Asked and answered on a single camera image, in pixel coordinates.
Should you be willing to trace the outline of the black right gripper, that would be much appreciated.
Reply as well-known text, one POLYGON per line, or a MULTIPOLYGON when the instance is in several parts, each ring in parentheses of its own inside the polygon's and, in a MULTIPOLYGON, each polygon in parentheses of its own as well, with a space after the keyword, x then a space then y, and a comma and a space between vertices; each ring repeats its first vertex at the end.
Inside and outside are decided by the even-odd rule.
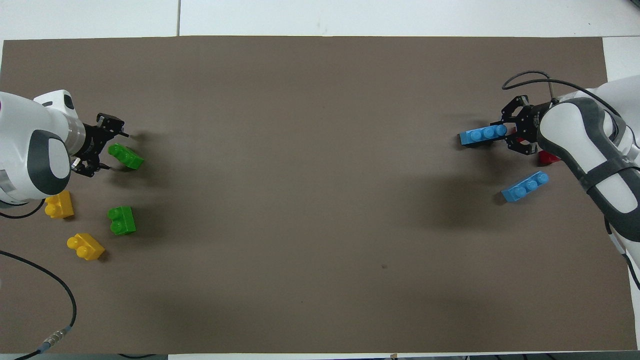
POLYGON ((518 95, 501 109, 500 118, 492 121, 491 125, 515 124, 519 121, 519 134, 506 136, 507 148, 522 155, 534 155, 538 152, 538 128, 546 112, 548 102, 530 105, 527 95, 518 95))

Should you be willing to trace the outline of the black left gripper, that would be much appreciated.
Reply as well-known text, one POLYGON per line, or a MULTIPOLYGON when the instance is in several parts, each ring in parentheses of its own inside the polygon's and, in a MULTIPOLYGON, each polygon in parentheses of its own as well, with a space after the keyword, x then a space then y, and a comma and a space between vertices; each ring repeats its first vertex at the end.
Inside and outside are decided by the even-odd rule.
POLYGON ((83 124, 85 137, 80 150, 75 153, 75 162, 71 164, 71 170, 87 178, 93 178, 100 170, 110 170, 111 167, 100 160, 105 145, 113 136, 129 137, 125 132, 125 121, 106 114, 97 114, 97 125, 83 124))

